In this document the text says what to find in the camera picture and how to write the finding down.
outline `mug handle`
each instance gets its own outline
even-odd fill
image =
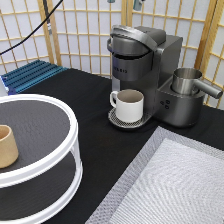
[[[113,94],[115,94],[117,96],[118,94],[118,91],[113,91],[111,94],[110,94],[110,104],[116,108],[116,104],[114,103],[114,99],[113,99]]]

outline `black cord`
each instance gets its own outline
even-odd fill
[[[18,47],[19,45],[21,45],[22,43],[24,43],[27,39],[29,39],[38,29],[40,29],[41,26],[43,26],[43,24],[50,18],[50,16],[53,14],[53,12],[56,10],[56,8],[63,2],[63,0],[60,0],[58,2],[58,4],[52,9],[52,11],[49,13],[49,15],[45,18],[45,20],[32,32],[30,33],[25,39],[23,39],[21,42],[19,42],[18,44],[10,47],[9,49],[3,51],[0,53],[0,55],[5,54],[8,51],[11,51],[12,49],[14,49],[15,47]]]

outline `coffee machine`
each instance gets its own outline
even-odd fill
[[[144,115],[140,121],[128,124],[116,118],[113,108],[108,116],[112,124],[131,130],[151,117],[176,127],[197,122],[205,93],[199,90],[183,95],[172,89],[182,41],[182,37],[167,35],[160,29],[113,26],[107,41],[112,53],[112,91],[134,89],[143,93]]]

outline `black table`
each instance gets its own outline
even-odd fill
[[[46,223],[84,223],[158,126],[224,150],[224,111],[203,106],[198,123],[177,129],[155,119],[135,132],[115,129],[108,121],[111,80],[75,69],[64,71],[23,93],[58,98],[79,123],[83,179],[71,202]]]

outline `small wooden cup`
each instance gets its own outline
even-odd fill
[[[12,129],[0,125],[0,168],[7,167],[18,158],[18,149]]]

